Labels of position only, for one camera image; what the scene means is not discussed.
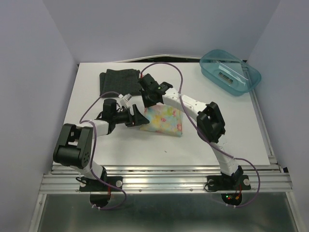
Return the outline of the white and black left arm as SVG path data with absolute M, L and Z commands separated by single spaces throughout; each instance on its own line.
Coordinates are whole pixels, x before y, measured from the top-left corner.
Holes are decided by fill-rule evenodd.
M 97 138 L 111 134 L 117 124 L 130 128 L 150 123 L 135 104 L 125 104 L 126 100 L 122 99 L 121 107 L 117 108 L 115 99 L 105 99 L 96 119 L 81 120 L 78 125 L 64 124 L 53 152 L 53 161 L 71 167 L 86 180 L 91 180 L 96 190 L 105 189 L 108 180 L 106 169 L 94 162 Z

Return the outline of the dark dotted skirt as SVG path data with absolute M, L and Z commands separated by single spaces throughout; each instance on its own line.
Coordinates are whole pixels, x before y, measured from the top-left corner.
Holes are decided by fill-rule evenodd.
M 139 75 L 140 71 L 135 69 L 108 69 L 99 75 L 100 95 L 106 92 L 117 92 L 122 95 L 140 96 Z

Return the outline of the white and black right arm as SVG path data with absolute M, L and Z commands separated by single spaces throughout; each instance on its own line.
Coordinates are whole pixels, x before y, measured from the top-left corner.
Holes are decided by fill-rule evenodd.
M 204 103 L 181 94 L 167 82 L 159 84 L 150 74 L 140 78 L 138 83 L 145 107 L 161 103 L 187 115 L 199 137 L 211 146 L 220 166 L 223 185 L 228 189 L 237 186 L 243 170 L 236 158 L 227 153 L 225 121 L 219 106 L 214 102 Z

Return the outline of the teal plastic basket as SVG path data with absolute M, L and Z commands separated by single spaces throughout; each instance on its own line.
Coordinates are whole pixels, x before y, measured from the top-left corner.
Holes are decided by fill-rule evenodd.
M 209 51 L 199 64 L 206 78 L 233 96 L 251 92 L 261 81 L 258 70 L 224 50 Z

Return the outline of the metal lower shelf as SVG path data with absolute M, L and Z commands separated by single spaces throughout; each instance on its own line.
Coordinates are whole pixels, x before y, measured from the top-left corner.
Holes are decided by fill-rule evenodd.
M 230 208 L 219 194 L 132 195 L 111 211 L 91 207 L 88 195 L 48 195 L 35 232 L 295 232 L 285 193 L 261 193 Z

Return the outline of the pastel floral skirt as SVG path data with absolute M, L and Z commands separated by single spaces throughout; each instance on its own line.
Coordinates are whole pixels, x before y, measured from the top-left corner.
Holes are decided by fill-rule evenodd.
M 182 112 L 172 106 L 154 105 L 144 109 L 149 120 L 140 130 L 181 137 L 183 134 Z

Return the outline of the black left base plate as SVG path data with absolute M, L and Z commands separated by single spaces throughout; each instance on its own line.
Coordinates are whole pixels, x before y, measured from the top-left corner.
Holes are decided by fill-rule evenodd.
M 76 177 L 80 184 L 80 192 L 120 192 L 120 190 L 111 188 L 98 180 L 88 179 L 85 177 Z M 121 176 L 108 176 L 106 182 L 110 185 L 122 188 L 123 178 Z

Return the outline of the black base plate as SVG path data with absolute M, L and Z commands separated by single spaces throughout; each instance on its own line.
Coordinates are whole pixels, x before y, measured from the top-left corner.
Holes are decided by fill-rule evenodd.
M 76 177 L 80 184 L 80 192 L 120 192 L 120 190 L 111 188 L 98 180 L 88 179 L 85 177 Z M 121 176 L 108 176 L 106 182 L 110 185 L 122 188 L 123 178 Z
M 204 189 L 209 192 L 251 190 L 251 183 L 247 175 L 242 175 L 236 182 L 222 175 L 208 175 Z

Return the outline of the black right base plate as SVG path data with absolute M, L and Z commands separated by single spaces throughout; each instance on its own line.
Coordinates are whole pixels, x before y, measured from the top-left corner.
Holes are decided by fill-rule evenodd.
M 236 182 L 222 175 L 208 175 L 204 189 L 209 192 L 251 190 L 251 183 L 247 175 L 242 175 Z

